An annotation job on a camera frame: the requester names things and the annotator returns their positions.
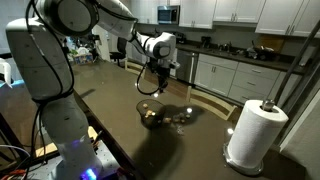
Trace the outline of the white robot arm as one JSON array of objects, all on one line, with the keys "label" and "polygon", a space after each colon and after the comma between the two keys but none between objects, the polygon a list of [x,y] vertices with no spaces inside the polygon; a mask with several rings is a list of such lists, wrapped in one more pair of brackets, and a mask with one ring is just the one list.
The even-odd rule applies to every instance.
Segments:
[{"label": "white robot arm", "polygon": [[27,15],[6,26],[11,54],[38,106],[36,117],[56,145],[62,161],[52,180],[97,180],[103,165],[88,135],[88,120],[74,98],[74,75],[63,39],[84,36],[98,25],[153,58],[161,69],[172,67],[176,37],[140,34],[137,19],[120,0],[29,0]]}]

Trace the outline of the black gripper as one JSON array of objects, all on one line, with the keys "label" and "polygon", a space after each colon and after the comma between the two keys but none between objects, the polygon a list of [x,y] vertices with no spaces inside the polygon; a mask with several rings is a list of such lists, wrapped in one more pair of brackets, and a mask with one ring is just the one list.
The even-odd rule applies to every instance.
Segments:
[{"label": "black gripper", "polygon": [[148,62],[148,68],[152,73],[157,75],[158,82],[161,84],[159,86],[159,92],[163,93],[163,90],[165,90],[168,86],[168,82],[166,81],[170,75],[170,70],[176,69],[177,63],[171,60],[151,59]]}]

